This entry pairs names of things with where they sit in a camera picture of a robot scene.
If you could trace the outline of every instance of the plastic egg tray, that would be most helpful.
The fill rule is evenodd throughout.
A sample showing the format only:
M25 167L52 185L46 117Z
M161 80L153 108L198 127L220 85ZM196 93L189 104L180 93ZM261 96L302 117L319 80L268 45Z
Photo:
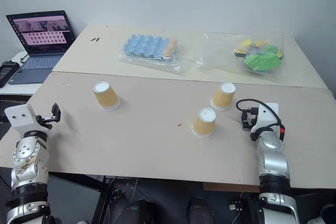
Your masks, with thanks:
M176 49L175 38L133 34L124 45L126 55L171 62Z

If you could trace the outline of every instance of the black device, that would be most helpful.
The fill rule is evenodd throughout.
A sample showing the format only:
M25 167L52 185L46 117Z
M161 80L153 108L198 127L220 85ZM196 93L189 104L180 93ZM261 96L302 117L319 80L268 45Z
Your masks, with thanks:
M29 58L8 84L43 83L75 41L64 10L6 16Z
M12 61L5 61L0 67L0 88L2 88L7 81L20 68L19 63Z

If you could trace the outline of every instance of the plastic bag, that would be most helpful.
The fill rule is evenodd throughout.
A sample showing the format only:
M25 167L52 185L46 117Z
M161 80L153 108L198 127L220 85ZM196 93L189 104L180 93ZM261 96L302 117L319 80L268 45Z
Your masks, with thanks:
M198 66L278 74L284 64L281 35L202 34Z
M125 42L119 60L173 73L183 72L191 63L176 38L135 34Z

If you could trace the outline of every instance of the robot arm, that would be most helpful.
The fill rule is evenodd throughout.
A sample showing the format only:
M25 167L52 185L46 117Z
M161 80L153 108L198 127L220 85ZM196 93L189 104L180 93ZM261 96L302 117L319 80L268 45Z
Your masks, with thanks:
M260 105L258 108L242 110L238 105L243 101L254 101ZM236 107L242 111L243 129L250 129L251 140L257 142L261 192L257 212L259 223L299 224L296 201L291 194L288 162L283 153L285 127L278 117L278 104L243 99L237 102ZM251 124L247 120L248 114L255 116Z
M48 122L59 122L60 111L57 104L48 118L36 116L30 105L24 104L7 108L6 116L12 127L20 133L13 152L12 196L6 204L7 224L55 223L50 216L47 201L48 133L52 126Z

